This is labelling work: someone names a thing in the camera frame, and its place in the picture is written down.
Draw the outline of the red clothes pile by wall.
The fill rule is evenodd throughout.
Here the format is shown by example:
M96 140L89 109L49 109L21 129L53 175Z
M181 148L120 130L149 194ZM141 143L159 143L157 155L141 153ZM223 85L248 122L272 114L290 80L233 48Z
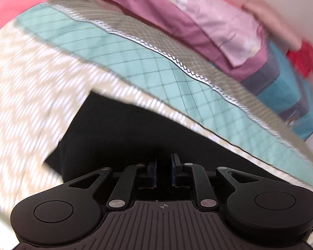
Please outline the red clothes pile by wall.
M286 56L303 78L313 73L313 45L310 42L303 40L299 50L289 50Z

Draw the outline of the patterned patchwork bed sheet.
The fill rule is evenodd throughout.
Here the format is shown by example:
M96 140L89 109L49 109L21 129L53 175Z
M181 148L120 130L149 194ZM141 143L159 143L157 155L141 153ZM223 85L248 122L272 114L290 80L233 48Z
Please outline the patterned patchwork bed sheet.
M128 209L121 173L45 164L91 92L152 111L278 181L206 171L217 209L174 187L172 155ZM0 30L0 249L313 249L313 154L255 96L168 35L93 0L48 0Z

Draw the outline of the blue grey striped bedding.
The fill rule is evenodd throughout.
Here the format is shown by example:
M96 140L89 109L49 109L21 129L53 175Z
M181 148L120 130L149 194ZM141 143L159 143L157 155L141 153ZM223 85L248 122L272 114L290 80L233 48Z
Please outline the blue grey striped bedding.
M241 84L272 109L303 140L313 134L313 89L272 41L268 59Z

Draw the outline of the black pants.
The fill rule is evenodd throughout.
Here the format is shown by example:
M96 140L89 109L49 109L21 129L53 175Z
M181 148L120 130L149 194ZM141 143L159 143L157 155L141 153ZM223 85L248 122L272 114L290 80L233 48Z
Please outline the black pants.
M201 134L152 111L91 92L45 164L64 182L100 168L123 171L133 164L168 161L206 171L226 166L278 181L279 178Z

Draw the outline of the pink pillow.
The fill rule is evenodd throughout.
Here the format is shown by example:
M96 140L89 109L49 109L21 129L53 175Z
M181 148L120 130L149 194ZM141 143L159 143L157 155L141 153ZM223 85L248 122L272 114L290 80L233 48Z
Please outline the pink pillow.
M256 19L288 50L299 51L302 38L275 9L264 0L246 0L243 9Z

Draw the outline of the pink floral quilt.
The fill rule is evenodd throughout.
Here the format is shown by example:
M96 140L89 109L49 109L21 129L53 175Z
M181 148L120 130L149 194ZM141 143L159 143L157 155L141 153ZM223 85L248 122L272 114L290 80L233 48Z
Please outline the pink floral quilt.
M197 51L238 81L268 61L262 26L225 0L100 0Z

